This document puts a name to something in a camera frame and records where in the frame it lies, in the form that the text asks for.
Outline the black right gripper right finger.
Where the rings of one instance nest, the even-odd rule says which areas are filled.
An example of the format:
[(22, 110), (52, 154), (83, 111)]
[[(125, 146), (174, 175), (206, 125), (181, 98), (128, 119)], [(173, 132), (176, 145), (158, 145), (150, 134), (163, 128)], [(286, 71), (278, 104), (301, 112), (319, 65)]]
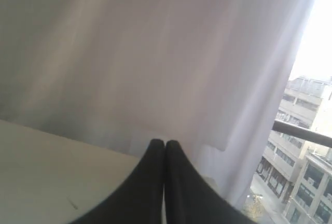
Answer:
[(165, 147), (164, 195), (167, 223), (254, 223), (208, 185), (174, 140)]

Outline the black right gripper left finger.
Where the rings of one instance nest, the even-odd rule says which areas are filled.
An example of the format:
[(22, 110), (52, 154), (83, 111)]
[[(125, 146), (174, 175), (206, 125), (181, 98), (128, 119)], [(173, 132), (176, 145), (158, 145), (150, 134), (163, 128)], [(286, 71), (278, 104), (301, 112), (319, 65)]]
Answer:
[(121, 185), (72, 223), (162, 223), (164, 155), (164, 141), (152, 139)]

